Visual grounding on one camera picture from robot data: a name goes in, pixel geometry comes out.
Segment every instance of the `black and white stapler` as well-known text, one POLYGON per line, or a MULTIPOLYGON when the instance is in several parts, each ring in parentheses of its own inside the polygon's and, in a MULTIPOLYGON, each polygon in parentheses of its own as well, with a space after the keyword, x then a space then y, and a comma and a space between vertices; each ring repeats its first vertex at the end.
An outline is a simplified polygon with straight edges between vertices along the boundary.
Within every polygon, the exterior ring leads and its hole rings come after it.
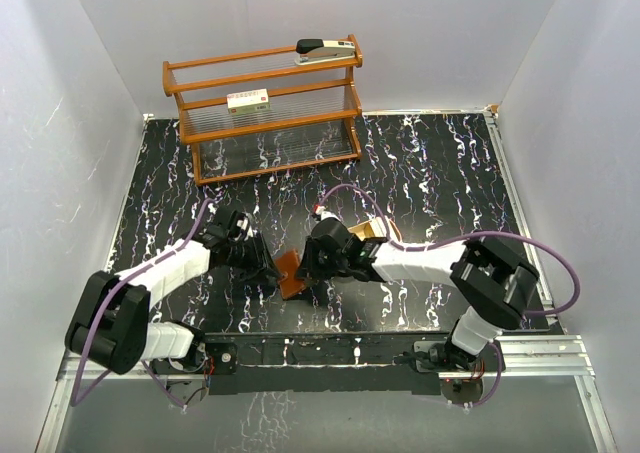
POLYGON ((356 45, 351 41, 343 40, 306 39, 298 41, 296 53, 300 54, 295 59, 296 65, 305 66, 353 58, 356 54, 356 45))

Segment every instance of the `small white box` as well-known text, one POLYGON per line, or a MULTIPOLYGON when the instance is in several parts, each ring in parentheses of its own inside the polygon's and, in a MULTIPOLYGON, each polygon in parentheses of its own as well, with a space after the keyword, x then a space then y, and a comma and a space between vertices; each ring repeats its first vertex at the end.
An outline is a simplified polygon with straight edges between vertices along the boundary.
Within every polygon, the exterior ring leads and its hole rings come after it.
POLYGON ((227 108, 232 116, 236 116, 254 111, 267 111, 271 106, 267 90, 263 88, 227 95, 227 108))

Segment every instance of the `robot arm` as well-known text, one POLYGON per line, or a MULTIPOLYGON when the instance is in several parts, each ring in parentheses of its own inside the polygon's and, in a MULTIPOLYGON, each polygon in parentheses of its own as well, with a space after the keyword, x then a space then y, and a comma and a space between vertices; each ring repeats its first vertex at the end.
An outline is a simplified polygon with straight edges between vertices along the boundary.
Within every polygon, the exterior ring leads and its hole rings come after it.
POLYGON ((94 273, 67 330, 67 348, 82 352, 108 292, 121 278, 140 272, 108 305, 89 359, 118 374, 126 373, 140 360, 170 358, 189 366, 201 364, 197 359, 201 355, 200 332, 175 321, 149 323, 149 312, 179 286, 223 265, 241 268, 241 280, 247 283, 275 284, 280 276, 262 236, 252 230, 249 216, 220 207, 186 245, 179 240, 156 257, 118 274, 94 273))
POLYGON ((434 368, 469 369, 488 342, 520 327, 536 293, 536 268, 496 238, 403 251, 386 238, 361 239, 335 216, 318 213, 296 272, 299 280, 427 281, 454 286, 469 302, 447 342, 426 355, 434 368))

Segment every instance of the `shelf rack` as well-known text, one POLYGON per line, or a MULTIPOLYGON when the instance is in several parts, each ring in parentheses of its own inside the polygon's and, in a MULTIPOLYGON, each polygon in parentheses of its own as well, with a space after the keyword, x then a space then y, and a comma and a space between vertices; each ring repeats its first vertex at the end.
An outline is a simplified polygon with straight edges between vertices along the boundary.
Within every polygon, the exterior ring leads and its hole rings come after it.
POLYGON ((362 52, 354 35, 344 39, 354 43, 354 57, 303 66, 294 63, 295 46, 182 63, 165 61, 164 92, 176 100, 180 140, 191 147, 196 184, 359 160, 362 151, 354 118, 362 114, 362 107, 353 69, 362 66, 362 52), (188 92, 340 68, 344 78, 268 89, 268 111, 231 116, 226 96, 184 98, 188 92))

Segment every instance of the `white wall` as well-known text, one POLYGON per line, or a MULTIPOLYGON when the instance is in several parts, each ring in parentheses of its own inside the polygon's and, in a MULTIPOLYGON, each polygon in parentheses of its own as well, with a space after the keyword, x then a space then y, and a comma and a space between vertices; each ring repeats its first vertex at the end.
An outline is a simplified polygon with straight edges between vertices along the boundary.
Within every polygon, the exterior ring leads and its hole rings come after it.
MULTIPOLYGON (((622 451, 638 451, 640 0, 558 0, 500 109, 532 234, 577 267, 583 335, 622 451)), ((566 277, 549 262, 554 297, 566 277)))
POLYGON ((355 33, 365 109, 499 102, 554 0, 80 0, 145 113, 171 117, 163 60, 355 33))
POLYGON ((78 0, 0 0, 0 450, 33 451, 142 119, 78 0))

